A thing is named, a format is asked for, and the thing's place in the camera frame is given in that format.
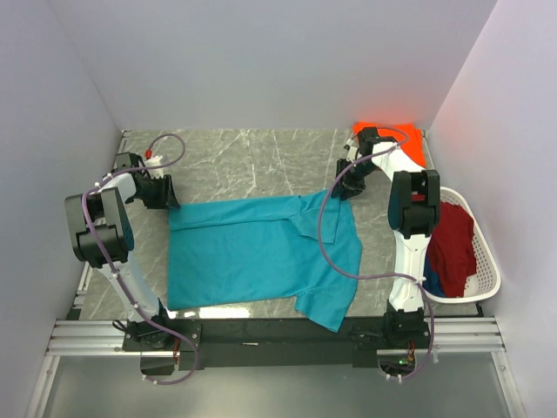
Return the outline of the teal polo shirt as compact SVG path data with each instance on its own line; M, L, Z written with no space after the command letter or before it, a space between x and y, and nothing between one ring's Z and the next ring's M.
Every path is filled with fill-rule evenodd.
M350 202L317 192L195 203L168 223L171 310L293 297L298 312L339 331L362 254Z

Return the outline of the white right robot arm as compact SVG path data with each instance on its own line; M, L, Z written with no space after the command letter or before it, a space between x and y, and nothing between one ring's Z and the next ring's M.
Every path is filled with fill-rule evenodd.
M370 126L346 141L329 198L347 200L366 189L365 178L382 171L391 182L387 221L395 240L395 265L379 337L389 347L430 340L423 289L426 250L440 221L440 175L415 163L403 150L410 140L399 128Z

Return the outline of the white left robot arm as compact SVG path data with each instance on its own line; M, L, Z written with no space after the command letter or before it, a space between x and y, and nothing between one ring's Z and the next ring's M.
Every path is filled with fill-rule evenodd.
M64 200L72 250L77 259L99 271L117 291L127 321L112 325L126 339L147 350L158 351L178 343L162 301L152 292L133 258L134 234L125 206L140 200L151 210L180 208L171 175L160 167L163 158L146 158L131 152L116 156L116 168L88 197Z

